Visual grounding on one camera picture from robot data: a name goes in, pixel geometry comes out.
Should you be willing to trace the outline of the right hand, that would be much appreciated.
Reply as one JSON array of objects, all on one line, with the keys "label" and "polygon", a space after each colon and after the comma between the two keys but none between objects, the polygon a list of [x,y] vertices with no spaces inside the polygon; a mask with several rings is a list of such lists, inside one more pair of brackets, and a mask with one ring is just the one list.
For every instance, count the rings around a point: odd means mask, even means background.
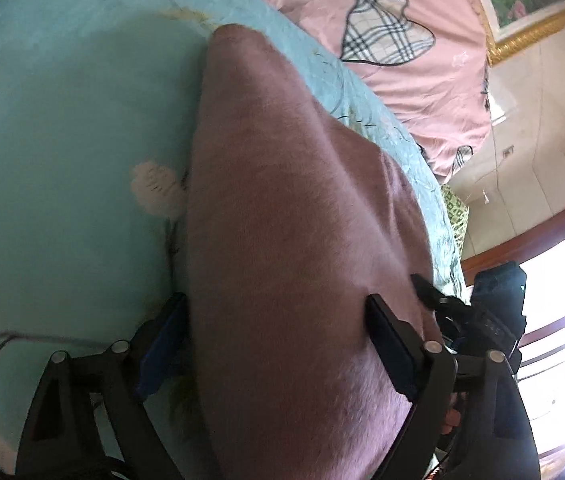
[{"label": "right hand", "polygon": [[461,408],[459,405],[465,401],[465,393],[454,392],[449,400],[449,405],[445,414],[441,434],[447,436],[457,429],[461,423]]}]

